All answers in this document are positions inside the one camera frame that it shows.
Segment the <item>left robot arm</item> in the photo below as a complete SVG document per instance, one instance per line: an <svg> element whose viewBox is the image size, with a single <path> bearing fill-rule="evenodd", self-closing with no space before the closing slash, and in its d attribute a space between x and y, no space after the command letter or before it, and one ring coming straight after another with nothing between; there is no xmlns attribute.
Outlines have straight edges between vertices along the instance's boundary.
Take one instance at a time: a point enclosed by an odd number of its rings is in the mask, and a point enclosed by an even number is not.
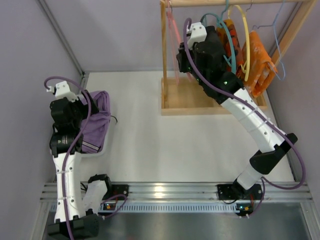
<svg viewBox="0 0 320 240"><path fill-rule="evenodd" d="M100 229L98 210L112 189L112 183L107 174L96 174L89 178L85 195L82 195L81 123L88 115L88 106L79 99L64 97L52 101L50 110L54 123L49 148L56 171L57 206L48 235L55 240L95 238Z"/></svg>

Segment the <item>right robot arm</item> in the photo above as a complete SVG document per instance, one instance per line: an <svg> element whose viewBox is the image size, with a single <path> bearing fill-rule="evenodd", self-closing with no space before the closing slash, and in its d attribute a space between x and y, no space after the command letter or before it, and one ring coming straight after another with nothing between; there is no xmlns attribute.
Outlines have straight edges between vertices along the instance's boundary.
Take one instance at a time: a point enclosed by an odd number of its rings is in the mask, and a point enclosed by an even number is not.
<svg viewBox="0 0 320 240"><path fill-rule="evenodd" d="M241 80L227 71L224 55L225 51L217 40L206 38L191 46L187 41L181 42L176 58L179 71L195 77L205 94L228 110L258 147L226 193L227 197L240 200L261 188L257 182L295 148L298 138L294 133L284 133L267 119Z"/></svg>

